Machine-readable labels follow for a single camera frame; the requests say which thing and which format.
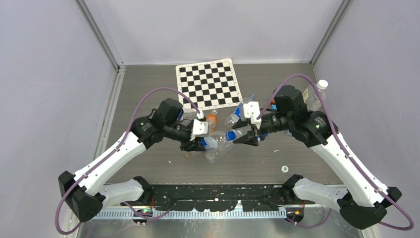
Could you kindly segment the clear plastic bottle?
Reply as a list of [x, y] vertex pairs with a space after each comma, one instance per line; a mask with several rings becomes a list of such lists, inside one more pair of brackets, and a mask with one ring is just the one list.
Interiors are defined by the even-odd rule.
[[228, 155], [228, 153], [231, 152], [235, 146], [236, 144], [233, 143], [232, 146], [229, 146], [228, 148], [225, 148], [225, 149], [208, 150], [205, 152], [205, 158], [211, 164], [215, 164], [221, 159], [223, 159], [226, 155]]

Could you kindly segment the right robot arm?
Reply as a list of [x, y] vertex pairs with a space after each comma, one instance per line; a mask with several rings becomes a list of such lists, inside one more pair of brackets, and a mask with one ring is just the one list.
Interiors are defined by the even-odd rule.
[[356, 166], [358, 158], [351, 154], [338, 127], [325, 113], [308, 110], [300, 90], [286, 85], [276, 93], [274, 102], [276, 108], [267, 114], [261, 114], [256, 101], [240, 106], [241, 119], [233, 127], [250, 129], [237, 136], [234, 143], [258, 146], [270, 133], [290, 131], [323, 158], [344, 186], [332, 187], [292, 175], [282, 185], [284, 200], [292, 204], [306, 200], [329, 207], [360, 230], [380, 223], [387, 208], [401, 197], [400, 190], [381, 183], [364, 166]]

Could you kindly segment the clear Pepsi bottle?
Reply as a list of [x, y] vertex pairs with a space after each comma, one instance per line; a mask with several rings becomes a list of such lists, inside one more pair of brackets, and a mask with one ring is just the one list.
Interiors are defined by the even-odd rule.
[[217, 142], [217, 147], [214, 149], [225, 149], [233, 145], [233, 141], [228, 141], [225, 137], [225, 134], [226, 132], [223, 131], [214, 131], [213, 133], [209, 134], [209, 136], [214, 138]]

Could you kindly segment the blue cap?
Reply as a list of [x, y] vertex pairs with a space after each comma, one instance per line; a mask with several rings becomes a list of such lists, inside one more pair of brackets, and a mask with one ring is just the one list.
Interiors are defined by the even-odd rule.
[[231, 130], [226, 132], [225, 137], [228, 141], [233, 141], [236, 139], [237, 135], [236, 135], [236, 131]]

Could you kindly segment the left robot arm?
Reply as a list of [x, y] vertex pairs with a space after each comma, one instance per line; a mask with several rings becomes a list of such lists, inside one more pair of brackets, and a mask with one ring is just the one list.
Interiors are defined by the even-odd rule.
[[80, 222], [87, 222], [103, 208], [122, 202], [147, 205], [154, 191], [143, 177], [110, 185], [106, 182], [129, 161], [164, 138], [180, 142], [182, 151], [205, 150], [202, 141], [209, 133], [209, 123], [199, 113], [196, 119], [183, 124], [183, 113], [180, 102], [165, 99], [148, 116], [134, 119], [128, 130], [98, 158], [74, 173], [64, 171], [59, 175], [62, 200]]

